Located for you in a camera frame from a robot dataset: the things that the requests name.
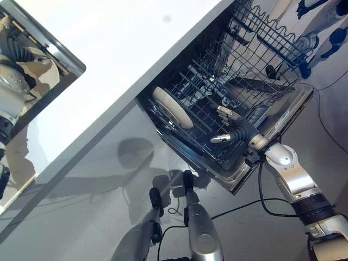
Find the silver robotic arm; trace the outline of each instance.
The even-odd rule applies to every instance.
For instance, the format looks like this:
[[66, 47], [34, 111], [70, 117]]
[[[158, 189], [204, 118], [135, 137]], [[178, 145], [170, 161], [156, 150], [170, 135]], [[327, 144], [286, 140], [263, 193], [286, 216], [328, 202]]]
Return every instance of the silver robotic arm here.
[[[5, 155], [10, 133], [25, 105], [25, 95], [36, 86], [34, 78], [16, 62], [41, 61], [43, 55], [29, 52], [9, 33], [10, 19], [0, 20], [0, 160]], [[10, 171], [0, 163], [0, 199], [10, 177]]]
[[271, 141], [241, 117], [237, 117], [235, 123], [233, 132], [216, 136], [211, 142], [243, 140], [250, 149], [265, 157], [278, 187], [304, 224], [304, 231], [312, 242], [311, 251], [316, 256], [314, 260], [348, 259], [348, 220], [335, 213], [300, 165], [296, 152], [287, 145]]

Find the white countertop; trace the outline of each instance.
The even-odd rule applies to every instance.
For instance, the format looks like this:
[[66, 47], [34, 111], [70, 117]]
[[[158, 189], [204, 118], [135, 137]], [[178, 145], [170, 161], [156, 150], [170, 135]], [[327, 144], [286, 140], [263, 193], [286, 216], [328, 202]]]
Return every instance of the white countertop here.
[[25, 158], [50, 177], [233, 2], [16, 1], [86, 66], [28, 126]]

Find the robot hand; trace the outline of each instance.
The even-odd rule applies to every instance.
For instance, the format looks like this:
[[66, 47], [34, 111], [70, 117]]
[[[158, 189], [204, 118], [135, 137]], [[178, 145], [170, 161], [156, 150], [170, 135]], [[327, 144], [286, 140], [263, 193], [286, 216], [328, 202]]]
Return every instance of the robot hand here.
[[[200, 204], [193, 190], [192, 172], [184, 172], [187, 207], [184, 211], [184, 222], [189, 229], [189, 242], [192, 258], [182, 257], [166, 261], [223, 261], [222, 247], [214, 224], [207, 211]], [[160, 193], [156, 188], [150, 190], [152, 209], [142, 223], [129, 230], [121, 239], [112, 257], [113, 261], [145, 261], [150, 248], [162, 240], [159, 218], [163, 216]]]
[[242, 140], [260, 157], [265, 157], [266, 166], [281, 192], [304, 224], [316, 259], [348, 258], [348, 220], [335, 213], [317, 184], [299, 164], [296, 152], [289, 146], [269, 140], [242, 117], [233, 121], [235, 128], [231, 133], [213, 137], [211, 142]]

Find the dishwasher rack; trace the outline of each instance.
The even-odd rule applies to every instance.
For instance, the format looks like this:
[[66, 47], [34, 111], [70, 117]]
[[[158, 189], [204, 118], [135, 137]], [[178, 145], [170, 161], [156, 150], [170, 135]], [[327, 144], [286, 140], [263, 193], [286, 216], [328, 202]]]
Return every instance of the dishwasher rack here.
[[222, 120], [222, 105], [246, 119], [294, 91], [297, 68], [311, 55], [286, 27], [269, 21], [252, 1], [237, 0], [229, 9], [230, 22], [224, 36], [194, 57], [179, 79], [163, 88], [189, 115], [194, 127], [184, 129], [151, 98], [150, 112], [198, 154], [205, 154], [230, 169], [247, 150], [242, 141], [212, 144], [212, 136], [229, 133], [232, 124]]

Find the upper dish rack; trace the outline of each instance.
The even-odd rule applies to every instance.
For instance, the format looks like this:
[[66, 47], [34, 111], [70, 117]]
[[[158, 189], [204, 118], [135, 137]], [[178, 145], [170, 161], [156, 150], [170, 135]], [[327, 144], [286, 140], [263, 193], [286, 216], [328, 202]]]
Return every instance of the upper dish rack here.
[[194, 57], [186, 71], [178, 71], [177, 82], [160, 86], [183, 108], [193, 127], [183, 128], [170, 109], [149, 99], [150, 111], [167, 129], [226, 170], [247, 145], [210, 143], [212, 136], [233, 127], [219, 116], [216, 106], [233, 110], [258, 127], [267, 109], [294, 90], [297, 68], [312, 53], [286, 27], [269, 21], [259, 6], [252, 7], [252, 1], [237, 0], [229, 8], [231, 21], [225, 35]]

